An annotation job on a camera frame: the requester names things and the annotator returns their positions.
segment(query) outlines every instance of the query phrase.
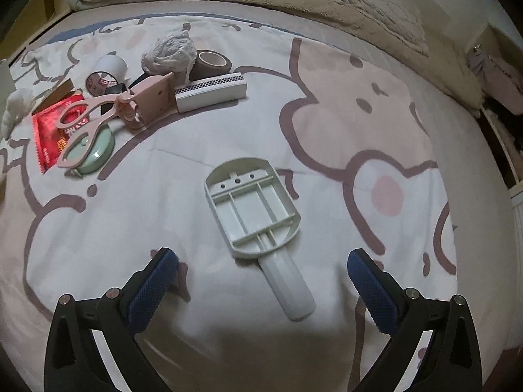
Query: bedsheet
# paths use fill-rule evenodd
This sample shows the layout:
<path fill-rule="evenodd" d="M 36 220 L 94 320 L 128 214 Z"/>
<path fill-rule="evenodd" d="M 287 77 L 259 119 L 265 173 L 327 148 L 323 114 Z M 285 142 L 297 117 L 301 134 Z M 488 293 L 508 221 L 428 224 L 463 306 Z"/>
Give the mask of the bedsheet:
<path fill-rule="evenodd" d="M 81 86 L 98 57 L 116 53 L 133 80 L 139 55 L 182 29 L 197 48 L 233 61 L 248 82 L 245 100 L 174 113 L 135 135 L 115 120 L 116 151 L 82 179 L 57 167 L 40 173 L 27 120 L 2 147 L 8 199 L 29 207 L 0 218 L 3 246 L 25 235 L 25 293 L 49 319 L 63 293 L 79 300 L 121 287 L 167 246 L 187 267 L 183 293 L 164 299 L 140 343 L 168 385 L 352 388 L 388 340 L 346 275 L 352 249 L 367 249 L 403 287 L 427 297 L 447 300 L 457 291 L 448 199 L 416 102 L 402 81 L 354 54 L 196 16 L 114 23 L 29 52 L 12 74 L 18 87 L 42 94 L 45 78 Z M 278 168 L 302 214 L 289 248 L 317 308 L 301 322 L 285 317 L 255 265 L 235 263 L 205 199 L 213 168 L 249 156 Z M 11 179 L 17 166 L 20 183 Z M 14 229 L 14 218 L 27 228 Z"/>

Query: brown tape roll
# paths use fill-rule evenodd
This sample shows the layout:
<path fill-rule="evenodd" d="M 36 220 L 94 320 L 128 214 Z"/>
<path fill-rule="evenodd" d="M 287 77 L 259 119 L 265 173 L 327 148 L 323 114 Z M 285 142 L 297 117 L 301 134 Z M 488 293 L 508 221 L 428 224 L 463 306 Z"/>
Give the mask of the brown tape roll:
<path fill-rule="evenodd" d="M 232 63 L 223 54 L 212 50 L 198 50 L 196 61 L 189 74 L 191 81 L 225 75 L 231 71 Z"/>

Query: red snack package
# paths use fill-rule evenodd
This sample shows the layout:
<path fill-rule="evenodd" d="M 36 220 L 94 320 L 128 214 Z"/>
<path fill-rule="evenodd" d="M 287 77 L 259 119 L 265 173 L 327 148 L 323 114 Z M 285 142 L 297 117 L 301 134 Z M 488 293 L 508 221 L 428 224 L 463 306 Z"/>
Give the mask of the red snack package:
<path fill-rule="evenodd" d="M 58 129 L 55 126 L 58 117 L 69 104 L 83 99 L 84 96 L 82 94 L 74 94 L 33 115 L 32 122 L 33 133 L 35 135 L 36 155 L 42 174 L 50 167 L 56 165 L 58 157 L 62 149 L 66 146 L 69 137 L 82 125 L 89 122 L 89 117 L 86 116 L 78 125 L 66 130 Z M 64 123 L 77 119 L 86 108 L 87 106 L 72 108 L 65 116 Z"/>

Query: scissors handle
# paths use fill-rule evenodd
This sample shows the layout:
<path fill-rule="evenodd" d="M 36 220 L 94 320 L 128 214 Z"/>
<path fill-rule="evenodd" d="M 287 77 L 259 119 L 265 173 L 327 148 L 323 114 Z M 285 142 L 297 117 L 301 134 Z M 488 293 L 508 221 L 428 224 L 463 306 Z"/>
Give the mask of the scissors handle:
<path fill-rule="evenodd" d="M 107 95 L 101 95 L 99 97 L 94 97 L 92 99 L 79 100 L 77 102 L 71 103 L 71 104 L 67 105 L 67 107 L 60 114 L 55 125 L 57 128 L 60 128 L 60 129 L 71 128 L 71 127 L 77 125 L 78 123 L 80 123 L 80 121 L 83 118 L 85 118 L 88 114 L 90 114 L 97 107 L 100 107 L 101 105 L 103 105 L 105 103 L 114 103 L 116 101 L 117 97 L 118 97 L 118 94 L 107 94 Z M 85 111 L 83 113 L 79 114 L 75 120 L 64 124 L 64 122 L 63 122 L 64 117 L 67 116 L 67 114 L 69 113 L 69 111 L 72 108 L 77 107 L 77 106 L 87 106 L 87 108 L 85 109 Z"/>
<path fill-rule="evenodd" d="M 98 118 L 94 121 L 88 122 L 82 128 L 80 128 L 78 131 L 76 131 L 71 138 L 69 138 L 69 141 L 67 141 L 67 145 L 64 147 L 62 152 L 60 153 L 58 160 L 57 160 L 57 166 L 59 168 L 66 168 L 66 169 L 73 169 L 77 166 L 81 165 L 83 161 L 85 161 L 85 158 L 87 158 L 87 155 L 89 155 L 89 152 L 91 151 L 91 148 L 93 147 L 93 143 L 96 140 L 96 136 L 98 134 L 98 131 L 100 130 L 100 127 L 105 124 L 109 119 L 116 116 L 116 111 L 114 114 L 108 118 L 104 117 Z M 68 159 L 67 154 L 70 152 L 70 150 L 76 146 L 79 145 L 82 142 L 82 153 L 79 157 L 76 159 Z"/>

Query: bed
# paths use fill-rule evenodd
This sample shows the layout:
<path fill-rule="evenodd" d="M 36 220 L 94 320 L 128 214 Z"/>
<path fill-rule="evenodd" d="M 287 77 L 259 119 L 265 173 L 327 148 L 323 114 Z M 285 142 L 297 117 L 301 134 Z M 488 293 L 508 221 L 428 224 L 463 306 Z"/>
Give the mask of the bed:
<path fill-rule="evenodd" d="M 7 174 L 0 340 L 32 390 L 42 390 L 57 298 L 121 286 L 161 246 L 186 263 L 187 290 L 166 296 L 138 342 L 173 390 L 352 390 L 387 340 L 344 272 L 355 247 L 369 250 L 403 287 L 440 299 L 464 295 L 487 379 L 513 325 L 516 251 L 511 203 L 488 145 L 470 113 L 445 94 L 477 108 L 475 85 L 450 89 L 441 72 L 434 82 L 442 92 L 341 28 L 197 0 L 75 13 L 33 43 L 11 72 L 17 86 L 43 96 L 65 77 L 81 86 L 93 59 L 114 49 L 134 79 L 140 67 L 132 54 L 182 29 L 198 48 L 229 56 L 247 79 L 245 101 L 173 115 L 136 136 L 115 126 L 112 162 L 79 181 L 56 167 L 40 173 L 28 119 L 0 145 Z M 358 90 L 367 87 L 359 102 L 358 90 L 340 87 L 344 75 Z M 460 78 L 471 81 L 466 72 Z M 293 105 L 304 98 L 307 104 Z M 336 103 L 343 99 L 351 103 Z M 308 107 L 317 104 L 326 105 L 325 116 Z M 397 109 L 392 117 L 390 107 Z M 302 322 L 285 318 L 256 267 L 234 263 L 200 200 L 206 173 L 244 155 L 279 169 L 303 216 L 292 251 L 317 308 Z M 122 184 L 139 196 L 134 203 Z M 124 210 L 135 216 L 124 218 Z M 111 225 L 115 217 L 126 222 Z M 115 384 L 126 390 L 97 340 Z M 425 336 L 398 390 L 412 380 L 426 343 Z"/>

